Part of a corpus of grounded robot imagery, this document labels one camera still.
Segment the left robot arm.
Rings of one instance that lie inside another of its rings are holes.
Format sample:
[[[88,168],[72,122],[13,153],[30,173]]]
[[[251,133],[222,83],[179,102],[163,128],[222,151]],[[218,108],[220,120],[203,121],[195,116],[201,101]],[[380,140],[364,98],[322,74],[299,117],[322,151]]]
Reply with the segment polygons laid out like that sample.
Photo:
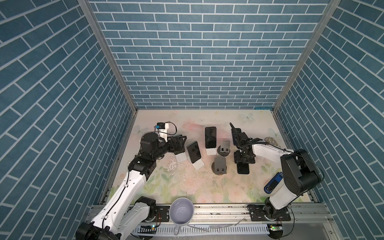
[[[90,223],[81,223],[76,231],[77,240],[125,240],[143,221],[156,218],[156,200],[140,197],[132,200],[157,166],[157,160],[167,153],[185,152],[186,136],[176,135],[166,139],[155,132],[144,134],[140,149],[128,166],[128,172],[113,197]]]

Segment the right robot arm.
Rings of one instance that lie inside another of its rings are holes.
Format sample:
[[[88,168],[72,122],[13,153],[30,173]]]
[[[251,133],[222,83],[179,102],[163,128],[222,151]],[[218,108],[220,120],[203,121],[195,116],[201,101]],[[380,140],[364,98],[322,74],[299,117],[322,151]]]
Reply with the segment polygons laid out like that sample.
[[[299,196],[316,187],[323,181],[320,168],[303,149],[287,150],[263,141],[249,138],[241,129],[230,124],[234,145],[235,164],[255,164],[256,158],[265,158],[278,163],[282,168],[284,184],[272,191],[265,200],[262,216],[269,221],[278,220],[287,211],[287,206]]]

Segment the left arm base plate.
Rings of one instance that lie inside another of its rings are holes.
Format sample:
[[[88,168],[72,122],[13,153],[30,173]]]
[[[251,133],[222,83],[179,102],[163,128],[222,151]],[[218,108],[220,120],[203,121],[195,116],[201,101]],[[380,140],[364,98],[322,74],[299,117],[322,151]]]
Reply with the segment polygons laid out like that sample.
[[[143,221],[146,223],[154,222],[169,222],[170,221],[170,206],[169,205],[156,205],[155,208],[150,209],[149,216]]]

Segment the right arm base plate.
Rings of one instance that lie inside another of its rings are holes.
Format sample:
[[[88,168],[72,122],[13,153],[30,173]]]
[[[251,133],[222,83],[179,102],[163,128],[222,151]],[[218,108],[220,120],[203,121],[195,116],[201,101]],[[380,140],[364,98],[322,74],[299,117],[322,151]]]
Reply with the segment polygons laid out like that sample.
[[[252,222],[263,222],[263,221],[291,221],[288,208],[285,207],[281,210],[276,210],[272,205],[247,205],[250,218]]]

